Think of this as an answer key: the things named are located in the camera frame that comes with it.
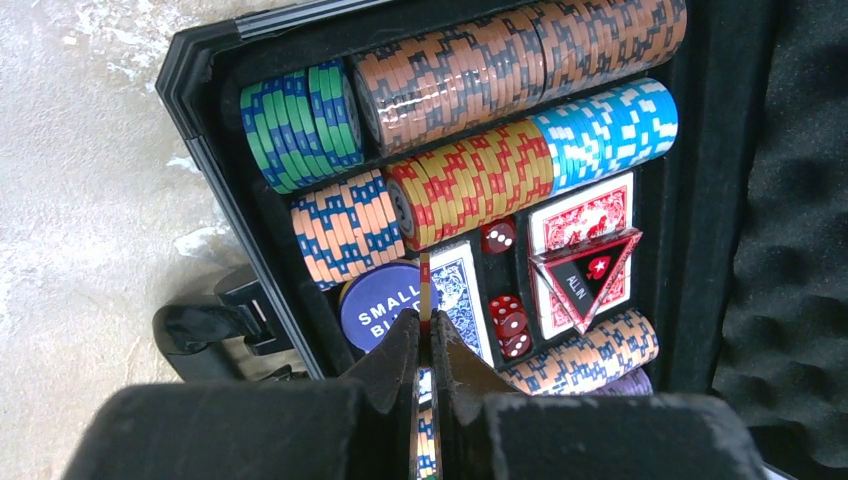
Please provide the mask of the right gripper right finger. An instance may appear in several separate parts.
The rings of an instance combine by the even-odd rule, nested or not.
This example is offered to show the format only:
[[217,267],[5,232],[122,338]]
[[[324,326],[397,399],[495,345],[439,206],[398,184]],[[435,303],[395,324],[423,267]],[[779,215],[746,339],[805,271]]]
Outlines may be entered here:
[[764,479],[757,447],[714,397],[531,396],[430,322],[439,479]]

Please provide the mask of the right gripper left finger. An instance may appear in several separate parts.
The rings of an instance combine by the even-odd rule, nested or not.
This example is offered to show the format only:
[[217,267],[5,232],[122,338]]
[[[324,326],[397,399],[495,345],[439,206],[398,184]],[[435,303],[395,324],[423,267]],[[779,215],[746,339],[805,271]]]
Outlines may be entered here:
[[327,380],[137,385],[98,411],[69,479],[412,479],[419,318]]

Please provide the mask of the red triangular dealer button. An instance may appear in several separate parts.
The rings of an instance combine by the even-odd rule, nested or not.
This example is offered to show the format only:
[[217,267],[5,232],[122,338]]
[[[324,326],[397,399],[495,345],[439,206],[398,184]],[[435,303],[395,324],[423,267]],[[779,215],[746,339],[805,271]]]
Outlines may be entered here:
[[541,320],[544,337],[588,330],[641,237],[626,228],[530,257],[549,310]]

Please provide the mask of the red playing card deck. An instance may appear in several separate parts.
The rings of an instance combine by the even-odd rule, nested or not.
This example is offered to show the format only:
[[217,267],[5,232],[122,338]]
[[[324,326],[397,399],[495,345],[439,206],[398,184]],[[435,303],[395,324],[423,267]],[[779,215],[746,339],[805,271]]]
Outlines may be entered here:
[[[540,254],[630,227],[634,178],[632,172],[620,174],[532,210],[528,217],[529,252]],[[534,269],[530,270],[530,279],[541,337],[549,340],[573,329],[574,322]]]

